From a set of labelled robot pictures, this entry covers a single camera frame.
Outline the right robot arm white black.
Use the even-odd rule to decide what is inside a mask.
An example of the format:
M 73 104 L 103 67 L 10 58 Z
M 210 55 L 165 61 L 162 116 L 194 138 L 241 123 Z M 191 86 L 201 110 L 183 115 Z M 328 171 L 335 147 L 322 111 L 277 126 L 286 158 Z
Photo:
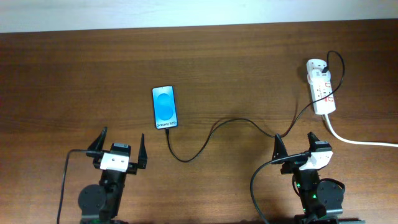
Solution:
M 281 174 L 292 175 L 303 208 L 303 214 L 294 217 L 295 223 L 338 223 L 345 185 L 335 179 L 321 179 L 318 173 L 329 164 L 332 147 L 313 132 L 308 133 L 308 141 L 307 151 L 288 155 L 281 135 L 275 135 L 272 163 L 282 165 Z

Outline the blue screen smartphone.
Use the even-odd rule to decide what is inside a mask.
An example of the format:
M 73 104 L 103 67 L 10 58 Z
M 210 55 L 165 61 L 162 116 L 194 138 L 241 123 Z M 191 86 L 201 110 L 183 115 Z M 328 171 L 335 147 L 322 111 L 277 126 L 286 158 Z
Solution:
M 152 89 L 154 119 L 156 129 L 167 129 L 178 126 L 177 108 L 172 85 Z

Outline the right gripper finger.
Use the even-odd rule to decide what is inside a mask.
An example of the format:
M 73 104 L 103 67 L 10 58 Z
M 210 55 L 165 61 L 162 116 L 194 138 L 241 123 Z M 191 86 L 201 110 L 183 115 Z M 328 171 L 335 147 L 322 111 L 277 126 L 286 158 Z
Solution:
M 310 146 L 316 145 L 316 142 L 319 141 L 319 139 L 316 137 L 316 135 L 313 132 L 309 132 L 307 134 L 307 137 L 308 137 L 308 141 L 309 141 Z
M 274 137 L 274 151 L 272 154 L 272 164 L 283 164 L 287 161 L 287 150 L 282 141 L 280 134 Z

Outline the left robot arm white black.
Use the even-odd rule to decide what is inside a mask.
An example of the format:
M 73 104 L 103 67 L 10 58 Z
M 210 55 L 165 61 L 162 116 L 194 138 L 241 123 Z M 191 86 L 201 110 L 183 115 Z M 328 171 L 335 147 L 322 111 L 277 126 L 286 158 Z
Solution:
M 86 155 L 93 158 L 95 169 L 101 170 L 97 184 L 86 186 L 79 194 L 80 223 L 125 224 L 118 220 L 119 207 L 127 175 L 136 175 L 147 165 L 145 135 L 141 135 L 137 162 L 131 162 L 131 146 L 113 143 L 110 150 L 103 149 L 107 127 L 90 144 Z

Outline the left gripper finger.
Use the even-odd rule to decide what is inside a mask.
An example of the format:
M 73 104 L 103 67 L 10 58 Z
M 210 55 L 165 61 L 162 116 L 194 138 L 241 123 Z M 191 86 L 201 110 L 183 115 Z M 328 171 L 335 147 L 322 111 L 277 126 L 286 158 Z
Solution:
M 99 136 L 88 146 L 86 155 L 88 157 L 96 157 L 103 149 L 108 128 L 105 126 Z
M 139 154 L 138 154 L 138 168 L 146 169 L 147 160 L 148 160 L 148 157 L 147 157 L 147 152 L 146 152 L 146 147 L 145 147 L 145 135 L 144 135 L 144 133 L 142 133 Z

